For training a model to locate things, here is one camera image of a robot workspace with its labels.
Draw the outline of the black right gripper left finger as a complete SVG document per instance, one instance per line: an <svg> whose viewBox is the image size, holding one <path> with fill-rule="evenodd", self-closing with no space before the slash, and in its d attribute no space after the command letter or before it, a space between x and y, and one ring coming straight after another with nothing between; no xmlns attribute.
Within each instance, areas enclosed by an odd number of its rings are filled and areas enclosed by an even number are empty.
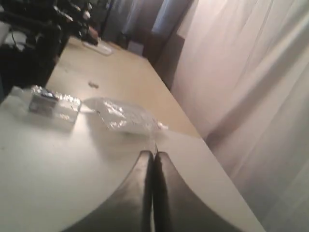
<svg viewBox="0 0 309 232"><path fill-rule="evenodd" d="M124 181L98 208L66 232L150 232L152 212L151 151L140 152Z"/></svg>

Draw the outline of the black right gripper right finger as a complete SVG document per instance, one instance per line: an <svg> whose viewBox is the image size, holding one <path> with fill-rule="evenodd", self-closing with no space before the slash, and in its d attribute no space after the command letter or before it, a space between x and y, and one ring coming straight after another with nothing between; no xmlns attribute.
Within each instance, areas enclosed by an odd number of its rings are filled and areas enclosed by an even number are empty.
<svg viewBox="0 0 309 232"><path fill-rule="evenodd" d="M154 160L153 205L156 232L220 232L216 214L188 187L168 154Z"/></svg>

